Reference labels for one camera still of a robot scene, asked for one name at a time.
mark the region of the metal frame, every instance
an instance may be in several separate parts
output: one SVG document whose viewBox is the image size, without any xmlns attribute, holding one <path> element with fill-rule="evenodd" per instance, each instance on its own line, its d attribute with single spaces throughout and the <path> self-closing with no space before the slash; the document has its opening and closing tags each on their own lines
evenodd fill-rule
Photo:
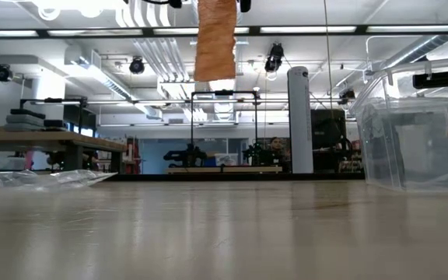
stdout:
<svg viewBox="0 0 448 280">
<path fill-rule="evenodd" d="M 75 106 L 79 105 L 79 134 L 81 134 L 82 131 L 82 112 L 84 108 L 87 107 L 87 99 L 81 98 L 81 99 L 61 99 L 61 98 L 47 98 L 45 100 L 37 100 L 37 99 L 21 99 L 20 100 L 20 109 L 23 109 L 23 105 L 25 103 L 36 103 L 36 102 L 43 102 L 49 105 L 62 105 L 62 106 Z M 78 104 L 63 104 L 63 102 L 78 102 Z"/>
<path fill-rule="evenodd" d="M 336 29 L 337 27 L 355 27 L 353 32 L 331 32 L 330 27 Z M 368 28 L 371 26 L 382 27 L 399 27 L 399 26 L 448 26 L 448 24 L 352 24 L 352 25 L 305 25 L 305 26 L 238 26 L 239 28 L 247 29 L 247 32 L 237 32 L 235 37 L 320 37 L 320 36 L 381 36 L 381 35 L 448 35 L 448 31 L 431 30 L 431 31 L 380 31 L 369 32 Z M 261 27 L 323 27 L 326 32 L 276 32 L 276 33 L 262 33 Z M 0 30 L 5 31 L 31 31 L 34 35 L 26 36 L 0 36 L 0 40 L 38 40 L 38 39 L 126 39 L 126 38 L 164 38 L 164 37 L 197 37 L 194 32 L 184 32 L 184 30 L 195 29 L 196 26 L 185 27 L 130 27 L 130 28 L 75 28 L 75 29 L 14 29 L 14 30 Z M 156 30 L 179 30 L 174 33 L 156 33 Z M 64 35 L 53 35 L 52 31 L 62 31 Z"/>
<path fill-rule="evenodd" d="M 258 110 L 257 110 L 257 96 L 258 92 L 253 90 L 243 91 L 243 90 L 218 90 L 218 91 L 209 91 L 209 92 L 193 92 L 191 93 L 191 144 L 194 145 L 194 121 L 193 121 L 193 100 L 194 96 L 198 94 L 215 94 L 216 96 L 232 96 L 234 93 L 249 93 L 254 96 L 254 105 L 255 105 L 255 141 L 258 139 L 258 124 L 257 124 L 257 116 L 258 116 Z"/>
</svg>

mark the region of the white cylindrical column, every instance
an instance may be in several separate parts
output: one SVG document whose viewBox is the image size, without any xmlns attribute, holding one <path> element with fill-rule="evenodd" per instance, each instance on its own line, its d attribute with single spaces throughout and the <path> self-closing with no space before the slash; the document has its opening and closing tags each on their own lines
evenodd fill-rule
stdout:
<svg viewBox="0 0 448 280">
<path fill-rule="evenodd" d="M 313 173 L 312 121 L 307 68 L 298 66 L 288 71 L 288 96 L 292 172 Z"/>
</svg>

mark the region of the person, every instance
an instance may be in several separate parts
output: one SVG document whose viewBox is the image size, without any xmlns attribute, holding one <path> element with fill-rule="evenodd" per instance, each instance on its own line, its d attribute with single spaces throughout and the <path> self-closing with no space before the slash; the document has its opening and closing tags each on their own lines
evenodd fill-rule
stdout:
<svg viewBox="0 0 448 280">
<path fill-rule="evenodd" d="M 291 154 L 289 149 L 285 149 L 283 141 L 278 137 L 271 138 L 269 146 L 271 151 L 276 155 L 279 166 L 283 167 L 283 172 L 288 173 L 291 166 Z"/>
</svg>

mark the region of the black ceiling beam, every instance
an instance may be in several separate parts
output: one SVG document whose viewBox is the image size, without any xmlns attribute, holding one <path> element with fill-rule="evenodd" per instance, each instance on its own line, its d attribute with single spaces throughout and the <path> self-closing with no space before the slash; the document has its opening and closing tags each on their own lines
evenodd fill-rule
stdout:
<svg viewBox="0 0 448 280">
<path fill-rule="evenodd" d="M 378 31 L 370 32 L 370 26 L 382 26 L 382 27 L 413 27 L 413 26 L 448 26 L 448 24 L 379 24 L 379 25 L 312 25 L 312 26 L 273 26 L 278 28 L 289 28 L 289 27 L 305 27 L 308 30 L 310 27 L 313 28 L 332 28 L 336 30 L 338 27 L 355 27 L 353 32 L 274 32 L 274 33 L 262 33 L 261 27 L 268 26 L 240 26 L 243 28 L 248 28 L 246 33 L 236 33 L 236 37 L 324 37 L 328 36 L 380 36 L 380 35 L 448 35 L 448 31 Z M 193 33 L 171 33 L 171 34 L 158 34 L 157 30 L 177 30 L 186 28 L 196 28 L 196 27 L 139 27 L 139 28 L 95 28 L 91 29 L 93 33 L 88 34 L 89 29 L 30 29 L 30 30 L 0 30 L 0 31 L 35 31 L 36 36 L 0 36 L 0 40 L 36 40 L 36 39 L 130 39 L 130 38 L 167 38 L 167 37 L 196 37 L 197 34 Z M 56 36 L 53 35 L 52 31 L 71 31 L 71 35 L 66 36 Z"/>
</svg>

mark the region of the clear plastic bag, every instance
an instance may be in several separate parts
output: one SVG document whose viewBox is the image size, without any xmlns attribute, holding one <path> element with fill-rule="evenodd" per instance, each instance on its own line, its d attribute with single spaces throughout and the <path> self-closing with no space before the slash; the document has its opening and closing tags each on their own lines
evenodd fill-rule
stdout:
<svg viewBox="0 0 448 280">
<path fill-rule="evenodd" d="M 29 170 L 0 172 L 0 190 L 63 191 L 88 187 L 113 175 L 115 173 L 89 170 L 66 171 L 45 175 L 39 175 Z"/>
</svg>

